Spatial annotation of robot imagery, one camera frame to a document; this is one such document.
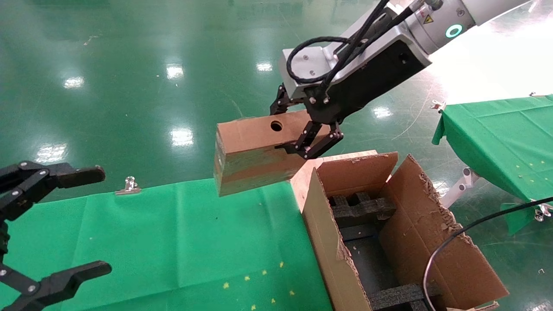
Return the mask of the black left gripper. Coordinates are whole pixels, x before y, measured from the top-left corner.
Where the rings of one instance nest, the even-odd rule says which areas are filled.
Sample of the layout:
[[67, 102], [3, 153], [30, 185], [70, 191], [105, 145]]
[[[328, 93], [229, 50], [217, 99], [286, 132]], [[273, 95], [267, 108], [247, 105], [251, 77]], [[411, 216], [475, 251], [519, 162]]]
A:
[[[95, 165], [73, 168], [69, 163], [41, 165], [23, 161], [0, 170], [0, 259], [8, 254], [9, 226], [35, 203], [57, 188], [73, 188], [103, 182], [105, 171]], [[3, 311], [42, 311], [46, 307], [72, 299], [83, 282], [112, 272], [112, 266], [102, 260], [62, 270], [34, 281], [5, 264], [0, 266], [0, 281], [20, 293]]]

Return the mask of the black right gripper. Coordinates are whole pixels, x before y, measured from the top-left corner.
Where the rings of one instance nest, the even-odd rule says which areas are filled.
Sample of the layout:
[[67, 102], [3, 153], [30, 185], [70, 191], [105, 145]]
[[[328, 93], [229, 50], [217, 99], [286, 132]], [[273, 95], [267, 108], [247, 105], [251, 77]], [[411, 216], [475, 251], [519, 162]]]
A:
[[[296, 141], [275, 148], [298, 154], [305, 160], [320, 157], [344, 137], [340, 123], [345, 118], [430, 64], [429, 56], [412, 37], [380, 37], [359, 55], [359, 59], [352, 61], [352, 70], [345, 77], [332, 82], [325, 94], [329, 98], [326, 104], [322, 102], [323, 96], [315, 94], [317, 87], [307, 87], [306, 93], [290, 96], [285, 85], [280, 84], [269, 114], [284, 114], [292, 106], [304, 105], [311, 121]], [[310, 104], [309, 97], [315, 97], [316, 104]], [[324, 136], [320, 135], [322, 124], [330, 126]]]

